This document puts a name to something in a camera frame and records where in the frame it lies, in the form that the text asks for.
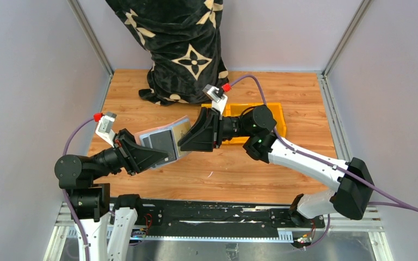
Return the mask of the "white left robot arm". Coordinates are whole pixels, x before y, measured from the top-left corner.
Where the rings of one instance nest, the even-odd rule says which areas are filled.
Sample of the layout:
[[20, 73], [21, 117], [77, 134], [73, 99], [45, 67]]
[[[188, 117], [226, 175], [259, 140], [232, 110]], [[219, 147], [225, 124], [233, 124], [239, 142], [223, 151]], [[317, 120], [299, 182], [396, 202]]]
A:
[[133, 226], [145, 218], [138, 194], [118, 196], [111, 208], [110, 185], [94, 181], [122, 169], [130, 175], [141, 173], [168, 156], [138, 145], [126, 129], [114, 134], [112, 142], [111, 148], [91, 157], [64, 154], [54, 166], [80, 237], [80, 260], [125, 260]]

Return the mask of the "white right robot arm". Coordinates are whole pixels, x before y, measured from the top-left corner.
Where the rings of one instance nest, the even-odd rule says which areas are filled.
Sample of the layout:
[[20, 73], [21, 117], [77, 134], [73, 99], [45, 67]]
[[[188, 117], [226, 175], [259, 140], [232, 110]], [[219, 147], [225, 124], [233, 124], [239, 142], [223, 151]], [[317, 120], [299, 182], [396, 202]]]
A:
[[187, 152], [211, 152], [225, 140], [246, 136], [243, 148], [251, 159], [296, 170], [327, 187], [326, 191], [295, 197], [286, 215], [291, 224], [303, 227], [315, 217], [331, 213], [361, 220], [373, 191], [365, 162], [328, 158], [306, 150], [278, 136], [275, 126], [266, 105], [250, 107], [239, 116], [223, 116], [214, 108], [203, 107], [178, 146]]

